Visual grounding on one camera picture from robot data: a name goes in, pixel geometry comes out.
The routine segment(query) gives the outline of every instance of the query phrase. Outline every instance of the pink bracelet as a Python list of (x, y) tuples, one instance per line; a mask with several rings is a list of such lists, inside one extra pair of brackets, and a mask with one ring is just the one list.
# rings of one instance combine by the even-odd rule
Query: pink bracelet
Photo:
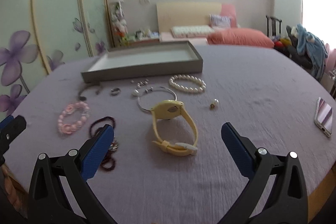
[[(67, 116), (67, 115), (73, 114), (79, 108), (83, 109), (81, 119), (79, 121), (73, 123), (73, 124), (69, 124), (69, 123), (63, 124), (64, 117)], [(63, 110), (61, 115), (58, 117), (58, 120), (57, 120), (58, 131), (60, 133), (64, 133), (64, 134), (72, 134), (72, 133), (76, 132), (87, 121), (87, 119), (89, 117), (89, 110), (90, 110), (90, 108), (89, 108), (88, 104), (85, 103), (85, 102), (82, 102), (82, 101), (76, 102), (74, 104), (67, 105), (65, 110)]]

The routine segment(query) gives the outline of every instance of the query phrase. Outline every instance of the frosted glass door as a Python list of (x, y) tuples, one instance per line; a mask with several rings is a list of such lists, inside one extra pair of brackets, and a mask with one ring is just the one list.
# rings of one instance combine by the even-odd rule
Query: frosted glass door
[(105, 0), (82, 0), (88, 36), (95, 55), (109, 47), (110, 34)]
[(33, 0), (38, 39), (51, 70), (88, 57), (77, 0)]
[(30, 0), (0, 0), (0, 121), (13, 113), (45, 75)]

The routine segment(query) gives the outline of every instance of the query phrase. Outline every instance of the smartphone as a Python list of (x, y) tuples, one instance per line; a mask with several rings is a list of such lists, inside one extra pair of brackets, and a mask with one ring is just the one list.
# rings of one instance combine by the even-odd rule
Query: smartphone
[(314, 122), (328, 138), (331, 138), (333, 125), (333, 109), (321, 97), (317, 100)]

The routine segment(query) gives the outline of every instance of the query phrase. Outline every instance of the pink curtain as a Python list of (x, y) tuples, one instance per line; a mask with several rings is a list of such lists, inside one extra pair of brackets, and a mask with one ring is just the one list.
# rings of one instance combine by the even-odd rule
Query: pink curtain
[(302, 25), (324, 41), (329, 57), (326, 71), (336, 67), (336, 0), (302, 0)]

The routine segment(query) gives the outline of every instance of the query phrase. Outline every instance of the blue clothing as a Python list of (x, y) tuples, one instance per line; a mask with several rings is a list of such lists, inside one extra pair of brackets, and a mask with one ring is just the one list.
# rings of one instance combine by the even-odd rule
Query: blue clothing
[(328, 57), (324, 43), (317, 36), (307, 32), (301, 24), (297, 25), (297, 30), (299, 32), (297, 52), (300, 56), (303, 56), (307, 52), (313, 63), (311, 75), (320, 81), (323, 76), (325, 59)]

